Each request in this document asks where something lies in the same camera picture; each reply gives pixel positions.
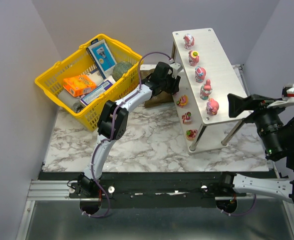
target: white shelf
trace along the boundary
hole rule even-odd
[[[195,67],[189,65],[188,52],[190,50],[184,48],[185,43],[183,36],[185,34],[191,34],[195,38],[195,44],[191,50],[199,52],[200,61],[198,66],[203,67],[207,72],[204,83],[207,79],[211,80],[213,92],[210,94],[210,97],[219,103],[218,114],[215,116],[210,116],[206,113],[207,100],[202,100],[200,98],[200,87],[204,83],[198,83],[195,81]],[[204,28],[175,31],[173,32],[173,38],[187,76],[186,79],[181,80],[182,83],[180,83],[180,86],[184,85],[183,81],[188,84],[190,90],[186,95],[188,98],[193,95],[195,100],[194,104],[197,106],[197,112],[199,112],[199,117],[202,119],[204,125],[209,126],[234,122],[247,117],[249,113],[248,111],[244,111],[236,118],[229,118],[229,103],[227,95],[229,93],[241,97],[247,97],[247,95],[213,29]]]
[[[221,144],[222,139],[224,139],[225,137],[224,129],[223,129],[224,126],[223,124],[216,124],[216,125],[207,126],[206,130],[204,131],[203,135],[201,136],[199,140],[196,150],[190,151],[189,147],[192,141],[186,138],[185,136],[186,131],[191,129],[198,130],[202,123],[202,120],[201,120],[200,112],[197,107],[196,100],[194,96],[190,94],[191,90],[188,84],[186,74],[184,73],[184,71],[182,71],[179,75],[181,76],[180,84],[179,84],[179,92],[173,96],[173,100],[174,102],[176,102],[182,95],[187,95],[189,98],[188,104],[183,108],[175,104],[177,109],[177,114],[180,119],[182,131],[184,134],[184,139],[187,144],[188,153],[191,155],[191,154],[206,152],[208,150],[215,150],[215,149],[221,149],[226,147]],[[192,122],[190,124],[183,124],[182,115],[187,112],[191,112]]]

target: green ball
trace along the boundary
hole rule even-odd
[[[128,61],[121,61],[115,65],[112,71],[112,77],[115,81],[121,79],[122,75],[132,68],[132,64]]]

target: marble surface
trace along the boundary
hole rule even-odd
[[[227,134],[235,125],[225,123]],[[88,165],[97,132],[90,132],[60,109],[43,166],[45,172],[81,172]],[[173,103],[139,106],[129,115],[125,135],[116,142],[104,172],[268,171],[253,124],[246,124],[221,150],[188,155]]]

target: gray wall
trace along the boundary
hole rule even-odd
[[[171,53],[172,32],[213,28],[230,61],[242,64],[279,0],[32,0],[65,58],[99,33],[141,55]],[[159,57],[150,56],[146,63]]]
[[[0,1],[0,240],[15,239],[54,121],[33,81],[58,60],[32,2]]]
[[[282,87],[294,83],[294,1],[281,0],[245,63],[244,73],[251,93],[281,97]],[[294,116],[294,106],[281,118],[286,124]],[[294,178],[285,159],[278,169]]]

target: shelf leg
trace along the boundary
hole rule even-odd
[[[199,143],[199,140],[200,140],[202,134],[205,132],[205,129],[206,128],[207,128],[207,126],[201,124],[201,126],[199,127],[199,130],[198,130],[198,133],[197,133],[195,139],[193,140],[193,142],[191,143],[191,145],[189,147],[190,151],[193,152],[194,150],[196,150],[196,147],[197,147],[197,145]]]
[[[176,61],[176,55],[177,55],[177,48],[175,43],[173,42],[173,46],[172,46],[172,52],[171,52],[171,58]]]
[[[233,136],[240,130],[240,128],[245,124],[244,119],[238,121],[238,123],[231,129],[228,135],[221,141],[223,146],[226,146],[228,142],[233,138]]]

